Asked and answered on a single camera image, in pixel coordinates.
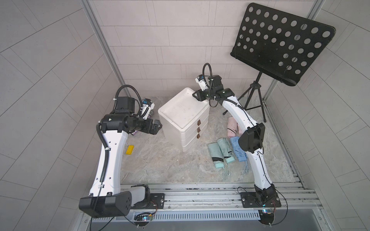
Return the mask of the mint green umbrella black band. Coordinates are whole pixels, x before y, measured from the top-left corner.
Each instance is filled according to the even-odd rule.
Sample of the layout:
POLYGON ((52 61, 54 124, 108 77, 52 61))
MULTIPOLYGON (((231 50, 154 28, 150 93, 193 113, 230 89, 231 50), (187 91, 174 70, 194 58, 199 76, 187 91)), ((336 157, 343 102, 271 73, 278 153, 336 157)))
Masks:
POLYGON ((218 143, 208 144, 208 149, 210 152, 211 159, 215 165, 215 168, 224 168, 224 157, 222 155, 220 146, 218 143))

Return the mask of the white drawer cabinet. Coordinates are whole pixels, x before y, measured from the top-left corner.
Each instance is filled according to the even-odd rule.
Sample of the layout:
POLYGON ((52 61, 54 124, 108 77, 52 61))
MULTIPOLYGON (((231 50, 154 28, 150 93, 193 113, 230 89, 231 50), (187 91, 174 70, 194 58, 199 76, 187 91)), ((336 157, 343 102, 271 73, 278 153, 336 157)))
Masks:
POLYGON ((198 101, 191 88, 184 88, 158 109, 165 138, 186 152, 208 126, 210 106, 198 101))

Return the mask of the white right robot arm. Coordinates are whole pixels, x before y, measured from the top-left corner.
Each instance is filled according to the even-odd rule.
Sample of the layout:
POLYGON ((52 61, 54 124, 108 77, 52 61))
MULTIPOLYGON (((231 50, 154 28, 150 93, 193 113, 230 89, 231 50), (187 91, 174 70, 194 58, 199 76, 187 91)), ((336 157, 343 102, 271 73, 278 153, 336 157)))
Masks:
POLYGON ((264 161, 263 139, 265 125, 257 123, 239 103, 230 89, 209 93, 207 90, 198 90, 192 94, 202 102, 213 99, 221 104, 236 120, 243 134, 238 140, 241 149, 246 153, 254 175, 255 200, 258 207, 281 207, 278 193, 270 179, 264 161))

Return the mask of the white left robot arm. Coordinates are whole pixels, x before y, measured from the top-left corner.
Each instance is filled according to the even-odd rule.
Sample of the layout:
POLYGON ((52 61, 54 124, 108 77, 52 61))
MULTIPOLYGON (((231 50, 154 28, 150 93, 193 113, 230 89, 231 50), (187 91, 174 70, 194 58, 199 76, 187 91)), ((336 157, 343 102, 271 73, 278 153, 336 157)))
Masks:
POLYGON ((121 97, 120 92, 131 85, 118 88, 114 106, 96 125, 102 143, 97 173, 87 197, 79 201, 79 209, 92 218, 127 216, 131 208, 146 208, 151 204, 150 189, 137 185, 122 192, 120 169, 125 143, 135 131, 156 135, 162 128, 159 120, 149 117, 154 103, 149 99, 121 97))

